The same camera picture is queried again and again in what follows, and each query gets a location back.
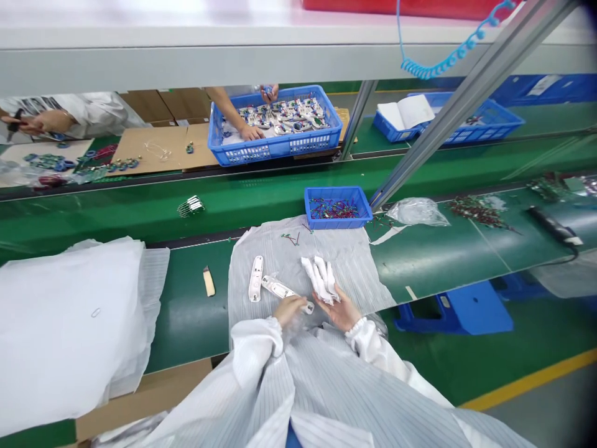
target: red component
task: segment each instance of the red component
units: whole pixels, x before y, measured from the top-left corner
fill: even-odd
[[[522,0],[512,1],[518,5]],[[500,3],[500,0],[400,0],[400,15],[482,21]],[[314,11],[396,14],[396,0],[303,0],[303,7]],[[512,11],[502,8],[496,17],[503,21]]]
[[[67,180],[63,179],[59,175],[41,176],[37,179],[37,181],[41,184],[41,186],[34,187],[33,189],[35,191],[56,188],[67,183]]]

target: sleeve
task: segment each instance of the sleeve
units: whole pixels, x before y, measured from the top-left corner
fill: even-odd
[[[258,387],[270,357],[282,354],[282,328],[275,317],[238,322],[230,336],[230,354],[147,436],[142,446],[190,422],[222,417],[238,392]]]
[[[400,359],[388,341],[377,334],[374,322],[362,317],[349,332],[345,333],[345,336],[348,345],[360,359],[385,370],[440,406],[454,407],[421,376],[413,364]]]
[[[112,92],[83,93],[82,101],[69,101],[65,107],[78,124],[69,130],[69,135],[84,138],[87,128],[102,124],[107,128],[122,125],[128,119],[128,112]]]

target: blue plastic stool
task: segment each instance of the blue plastic stool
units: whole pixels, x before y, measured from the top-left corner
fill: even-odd
[[[525,301],[552,295],[541,283],[528,283],[519,273],[508,274],[500,278],[506,284],[506,289],[498,289],[496,292],[507,300]]]
[[[514,330],[514,323],[489,281],[434,296],[440,319],[415,317],[410,304],[398,305],[397,329],[417,333],[490,334]]]

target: electronic component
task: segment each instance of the electronic component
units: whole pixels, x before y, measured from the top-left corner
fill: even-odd
[[[263,275],[263,257],[256,256],[251,268],[249,277],[249,300],[259,302],[261,300],[261,276]]]
[[[296,292],[280,283],[280,281],[270,276],[263,276],[261,279],[261,286],[281,299],[298,295]],[[313,314],[313,310],[315,310],[315,305],[313,305],[313,302],[307,301],[307,306],[303,308],[303,311],[307,314]]]

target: plastic bag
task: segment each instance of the plastic bag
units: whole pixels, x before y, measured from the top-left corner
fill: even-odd
[[[386,216],[406,225],[450,225],[446,217],[438,210],[437,204],[429,198],[402,199],[386,213]]]
[[[108,169],[105,167],[94,171],[82,170],[66,173],[0,160],[2,181],[11,187],[30,187],[39,190],[65,184],[87,184],[104,177],[107,173]]]

